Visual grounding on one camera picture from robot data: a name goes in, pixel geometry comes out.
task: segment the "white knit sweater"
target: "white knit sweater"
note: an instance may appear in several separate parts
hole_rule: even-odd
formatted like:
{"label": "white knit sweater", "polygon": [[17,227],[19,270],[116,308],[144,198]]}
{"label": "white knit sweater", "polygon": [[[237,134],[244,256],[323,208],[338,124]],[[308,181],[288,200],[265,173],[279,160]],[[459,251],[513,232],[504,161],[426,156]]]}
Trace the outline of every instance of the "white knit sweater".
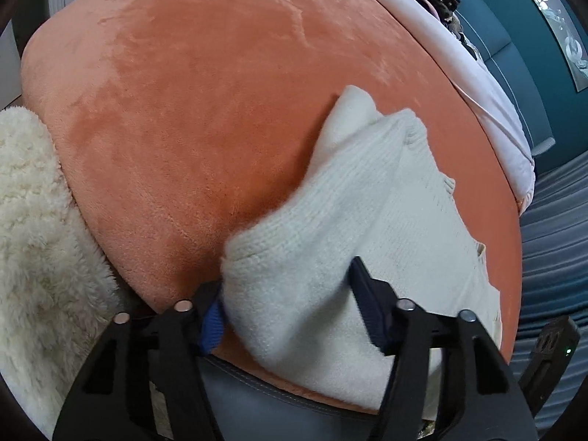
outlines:
{"label": "white knit sweater", "polygon": [[[249,352],[295,384],[378,408],[393,359],[370,343],[342,283],[356,255],[374,278],[427,311],[472,309],[499,345],[499,292],[488,282],[484,245],[459,216],[454,188],[411,110],[382,116],[369,94],[347,87],[301,187],[226,245],[225,307]],[[429,419],[439,371],[433,350]]]}

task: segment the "black device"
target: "black device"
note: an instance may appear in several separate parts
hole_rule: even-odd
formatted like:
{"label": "black device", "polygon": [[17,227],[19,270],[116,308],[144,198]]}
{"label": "black device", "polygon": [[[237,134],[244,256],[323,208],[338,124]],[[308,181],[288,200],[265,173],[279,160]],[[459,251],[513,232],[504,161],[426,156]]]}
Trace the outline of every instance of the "black device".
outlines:
{"label": "black device", "polygon": [[[528,399],[474,312],[461,311],[456,317],[428,313],[412,300],[399,299],[388,283],[371,278],[359,257],[351,262],[346,282],[366,336],[384,355],[395,355],[368,441],[417,439],[429,352],[436,347],[443,353],[442,389],[435,430],[424,439],[537,440]],[[192,300],[180,301],[161,315],[134,319],[118,314],[80,370],[54,441],[164,441],[155,430],[150,381],[165,395],[176,441],[224,440],[198,361],[208,356],[222,334],[220,290],[220,282],[204,284]],[[554,349],[568,339],[570,346],[577,343],[559,320],[549,333],[559,334]],[[551,346],[553,335],[546,336],[546,346]],[[553,354],[551,366],[560,366]],[[551,383],[544,389],[544,379],[533,386],[548,393]]]}
{"label": "black device", "polygon": [[579,341],[580,330],[568,316],[552,320],[539,334],[531,361],[519,380],[533,416],[557,386]]}

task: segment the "teal wall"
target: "teal wall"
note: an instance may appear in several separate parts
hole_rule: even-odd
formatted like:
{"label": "teal wall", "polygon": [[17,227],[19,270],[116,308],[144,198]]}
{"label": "teal wall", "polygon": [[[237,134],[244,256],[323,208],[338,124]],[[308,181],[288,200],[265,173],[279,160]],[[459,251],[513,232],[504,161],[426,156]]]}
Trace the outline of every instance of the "teal wall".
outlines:
{"label": "teal wall", "polygon": [[[533,0],[484,1],[519,50],[549,117],[556,145],[537,157],[537,172],[555,169],[588,150],[588,89],[576,93],[559,44]],[[588,36],[575,23],[588,49]]]}

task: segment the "velvet fabric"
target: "velvet fabric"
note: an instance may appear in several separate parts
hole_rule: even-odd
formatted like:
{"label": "velvet fabric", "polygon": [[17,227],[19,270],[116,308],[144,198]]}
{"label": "velvet fabric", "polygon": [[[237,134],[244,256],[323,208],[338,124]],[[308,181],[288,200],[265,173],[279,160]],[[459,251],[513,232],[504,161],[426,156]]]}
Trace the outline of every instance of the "velvet fabric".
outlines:
{"label": "velvet fabric", "polygon": [[[346,85],[382,113],[410,107],[439,169],[457,180],[469,232],[487,246],[510,358],[515,199],[472,111],[377,1],[76,0],[31,38],[22,81],[92,234],[157,311],[219,277],[227,238],[297,188]],[[265,373],[232,333],[218,355],[325,401]]]}

